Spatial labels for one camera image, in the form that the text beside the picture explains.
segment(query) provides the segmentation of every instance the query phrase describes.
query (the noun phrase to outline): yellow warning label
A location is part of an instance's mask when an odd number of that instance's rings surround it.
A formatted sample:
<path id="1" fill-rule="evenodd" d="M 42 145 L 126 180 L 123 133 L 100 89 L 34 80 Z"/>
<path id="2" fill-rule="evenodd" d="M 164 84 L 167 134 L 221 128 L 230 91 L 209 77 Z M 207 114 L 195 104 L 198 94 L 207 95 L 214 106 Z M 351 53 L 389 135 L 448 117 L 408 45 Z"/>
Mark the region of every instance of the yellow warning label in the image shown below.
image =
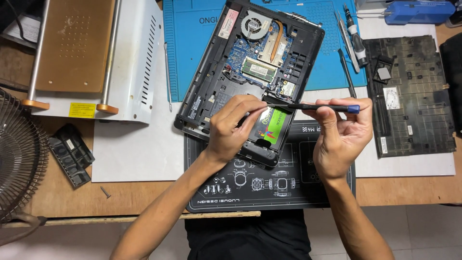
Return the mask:
<path id="1" fill-rule="evenodd" d="M 96 104 L 71 103 L 69 109 L 70 118 L 94 118 Z"/>

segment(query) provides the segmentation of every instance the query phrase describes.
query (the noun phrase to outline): green ssd label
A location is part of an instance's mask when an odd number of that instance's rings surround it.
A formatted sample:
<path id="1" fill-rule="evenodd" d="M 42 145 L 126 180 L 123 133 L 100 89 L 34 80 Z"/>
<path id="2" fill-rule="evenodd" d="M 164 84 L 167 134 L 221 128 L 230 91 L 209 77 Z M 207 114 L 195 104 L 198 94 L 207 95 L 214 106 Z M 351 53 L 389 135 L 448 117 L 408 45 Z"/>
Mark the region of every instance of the green ssd label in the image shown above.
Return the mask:
<path id="1" fill-rule="evenodd" d="M 281 133 L 282 126 L 286 119 L 286 113 L 283 111 L 269 107 L 264 111 L 260 119 L 255 123 L 254 136 L 263 138 L 272 144 L 276 144 Z"/>

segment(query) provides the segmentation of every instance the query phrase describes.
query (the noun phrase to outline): hand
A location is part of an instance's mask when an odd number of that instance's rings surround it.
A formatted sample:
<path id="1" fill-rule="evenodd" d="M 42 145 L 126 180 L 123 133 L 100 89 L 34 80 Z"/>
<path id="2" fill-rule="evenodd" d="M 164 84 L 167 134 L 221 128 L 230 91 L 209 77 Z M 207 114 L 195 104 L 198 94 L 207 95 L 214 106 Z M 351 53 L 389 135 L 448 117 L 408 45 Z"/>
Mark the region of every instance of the hand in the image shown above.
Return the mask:
<path id="1" fill-rule="evenodd" d="M 223 164 L 229 162 L 249 138 L 258 117 L 267 109 L 266 102 L 254 95 L 236 95 L 210 119 L 210 141 L 206 158 Z M 249 112 L 240 127 L 239 121 Z"/>
<path id="2" fill-rule="evenodd" d="M 303 113 L 316 119 L 321 134 L 313 161 L 323 182 L 345 180 L 348 168 L 372 139 L 372 101 L 370 99 L 316 100 L 316 105 L 359 105 L 358 115 L 345 113 L 346 120 L 331 108 L 320 107 Z"/>

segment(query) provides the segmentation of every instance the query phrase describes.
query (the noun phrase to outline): laptop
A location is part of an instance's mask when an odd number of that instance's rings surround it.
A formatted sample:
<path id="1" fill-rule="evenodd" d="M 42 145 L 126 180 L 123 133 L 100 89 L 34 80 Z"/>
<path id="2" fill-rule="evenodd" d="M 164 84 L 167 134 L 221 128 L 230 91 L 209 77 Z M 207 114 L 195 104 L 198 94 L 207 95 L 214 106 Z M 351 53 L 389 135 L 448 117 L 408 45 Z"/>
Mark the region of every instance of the laptop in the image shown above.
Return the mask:
<path id="1" fill-rule="evenodd" d="M 325 35 L 320 27 L 248 0 L 226 1 L 174 126 L 208 141 L 210 118 L 234 95 L 299 103 Z M 293 109 L 269 107 L 237 155 L 276 166 L 294 117 Z"/>

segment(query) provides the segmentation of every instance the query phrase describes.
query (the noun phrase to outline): screw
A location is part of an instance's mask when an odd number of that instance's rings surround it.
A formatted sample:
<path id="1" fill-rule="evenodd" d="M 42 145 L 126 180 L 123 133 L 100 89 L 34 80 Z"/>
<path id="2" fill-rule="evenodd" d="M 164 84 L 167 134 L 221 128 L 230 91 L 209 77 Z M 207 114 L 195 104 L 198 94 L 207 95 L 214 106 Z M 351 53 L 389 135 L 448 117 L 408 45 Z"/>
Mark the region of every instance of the screw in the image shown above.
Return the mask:
<path id="1" fill-rule="evenodd" d="M 109 193 L 103 188 L 103 186 L 100 186 L 101 190 L 104 192 L 104 194 L 106 194 L 106 198 L 110 198 L 111 195 L 109 195 Z"/>

